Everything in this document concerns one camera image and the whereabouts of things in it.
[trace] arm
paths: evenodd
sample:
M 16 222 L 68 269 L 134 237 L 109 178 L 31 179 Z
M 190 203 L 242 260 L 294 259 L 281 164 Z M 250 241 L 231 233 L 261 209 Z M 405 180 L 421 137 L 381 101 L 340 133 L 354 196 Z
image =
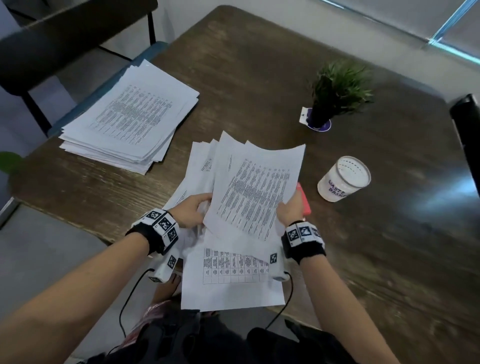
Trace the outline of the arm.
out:
M 286 227 L 301 220 L 302 216 L 303 204 L 298 191 L 289 202 L 278 205 L 277 217 Z M 355 361 L 361 364 L 398 364 L 399 361 L 372 319 L 334 271 L 326 256 L 299 256 L 296 260 L 300 262 L 305 285 L 322 329 L 335 335 Z
M 170 210 L 183 227 L 201 224 L 194 195 Z M 134 232 L 81 264 L 0 325 L 0 364 L 62 364 L 110 307 L 149 252 Z

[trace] hand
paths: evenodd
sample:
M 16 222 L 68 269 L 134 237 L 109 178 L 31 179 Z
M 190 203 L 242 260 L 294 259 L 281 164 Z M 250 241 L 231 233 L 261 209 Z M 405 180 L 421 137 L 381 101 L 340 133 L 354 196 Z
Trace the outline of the hand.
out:
M 292 198 L 286 204 L 283 202 L 278 204 L 276 217 L 285 227 L 303 219 L 303 201 L 299 190 L 295 190 Z
M 212 194 L 193 194 L 169 210 L 181 228 L 193 228 L 204 221 L 203 215 L 197 211 L 203 201 L 212 199 Z

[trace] person's left hand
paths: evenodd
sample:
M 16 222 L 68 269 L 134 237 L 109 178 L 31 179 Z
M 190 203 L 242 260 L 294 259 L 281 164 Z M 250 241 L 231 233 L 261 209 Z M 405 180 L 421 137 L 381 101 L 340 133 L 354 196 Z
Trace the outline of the person's left hand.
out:
M 181 228 L 193 228 L 204 221 L 203 215 L 197 211 L 203 201 L 212 199 L 212 194 L 193 194 L 169 210 Z

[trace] stack of papers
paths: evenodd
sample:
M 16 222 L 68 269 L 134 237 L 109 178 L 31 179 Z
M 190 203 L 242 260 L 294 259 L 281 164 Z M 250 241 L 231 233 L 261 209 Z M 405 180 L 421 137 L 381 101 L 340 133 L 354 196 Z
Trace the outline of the stack of papers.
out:
M 162 161 L 178 124 L 199 93 L 148 61 L 131 66 L 118 83 L 63 127 L 60 148 L 146 174 Z
M 184 180 L 164 206 L 192 194 L 213 192 L 205 226 L 181 229 L 185 260 L 182 309 L 214 311 L 285 304 L 282 284 L 268 275 L 273 244 L 285 229 L 276 206 L 288 201 L 298 181 L 305 145 L 265 150 L 226 132 L 220 140 L 193 143 Z

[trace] plant pot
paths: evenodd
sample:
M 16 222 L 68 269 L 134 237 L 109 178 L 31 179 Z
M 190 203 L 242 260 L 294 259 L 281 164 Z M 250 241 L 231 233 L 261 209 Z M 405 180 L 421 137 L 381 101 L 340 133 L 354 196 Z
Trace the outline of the plant pot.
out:
M 322 115 L 318 108 L 313 107 L 307 112 L 307 126 L 316 132 L 326 132 L 332 127 L 332 121 Z

